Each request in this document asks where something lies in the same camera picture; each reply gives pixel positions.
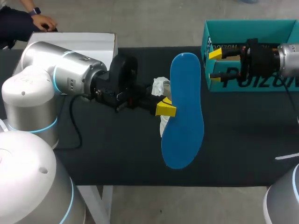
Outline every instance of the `gray floor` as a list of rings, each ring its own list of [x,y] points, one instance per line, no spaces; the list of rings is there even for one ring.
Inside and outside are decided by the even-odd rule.
[[[35,0],[64,32],[114,32],[121,47],[201,45],[205,20],[298,19],[297,0]],[[19,2],[9,5],[22,9]],[[18,42],[17,48],[24,43]],[[112,224],[264,224],[266,188],[115,187]]]

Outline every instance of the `teal shoe box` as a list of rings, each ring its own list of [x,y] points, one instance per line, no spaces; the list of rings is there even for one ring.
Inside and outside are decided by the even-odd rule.
[[[285,91],[280,80],[274,77],[252,77],[244,82],[229,80],[223,83],[209,79],[210,73],[226,72],[229,67],[237,67],[238,69],[241,67],[239,60],[209,60],[209,53],[220,47],[236,48],[242,46],[250,38],[258,38],[258,42],[263,47],[274,49],[282,43],[299,43],[299,23],[297,20],[206,21],[201,57],[210,91]],[[285,78],[284,82],[289,87],[289,91],[299,91],[299,77]]]

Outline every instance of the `hand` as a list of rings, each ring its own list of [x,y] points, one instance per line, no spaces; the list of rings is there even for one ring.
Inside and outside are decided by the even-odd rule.
[[[57,23],[54,20],[52,20],[51,17],[40,14],[33,15],[31,17],[33,19],[34,25],[36,25],[41,31],[53,31],[57,26]],[[43,25],[48,25],[49,28],[45,29]]]

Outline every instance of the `dark pants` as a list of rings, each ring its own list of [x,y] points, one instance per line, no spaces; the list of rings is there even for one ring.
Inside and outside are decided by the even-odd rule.
[[[0,9],[0,41],[27,42],[33,32],[40,32],[40,29],[33,24],[28,13],[7,6]]]

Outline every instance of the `smartwatch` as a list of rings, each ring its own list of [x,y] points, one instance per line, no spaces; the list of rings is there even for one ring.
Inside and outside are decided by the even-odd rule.
[[[42,13],[41,10],[38,7],[36,7],[29,13],[29,15],[33,16],[33,15],[37,15],[40,13]]]

